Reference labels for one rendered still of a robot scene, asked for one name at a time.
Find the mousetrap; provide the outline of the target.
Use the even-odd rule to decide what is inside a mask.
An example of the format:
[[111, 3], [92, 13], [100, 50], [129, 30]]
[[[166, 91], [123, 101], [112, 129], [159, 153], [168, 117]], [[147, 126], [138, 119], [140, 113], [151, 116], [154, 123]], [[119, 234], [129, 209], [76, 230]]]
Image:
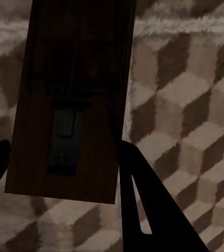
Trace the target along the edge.
[[32, 0], [5, 191], [115, 205], [137, 0]]

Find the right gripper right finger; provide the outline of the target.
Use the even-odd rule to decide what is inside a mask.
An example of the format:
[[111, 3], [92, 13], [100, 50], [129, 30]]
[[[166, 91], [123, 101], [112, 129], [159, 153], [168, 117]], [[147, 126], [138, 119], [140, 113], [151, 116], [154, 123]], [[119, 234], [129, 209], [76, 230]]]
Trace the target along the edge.
[[[124, 252], [210, 252], [139, 149], [123, 139], [119, 173]], [[141, 232], [132, 176], [152, 234]]]

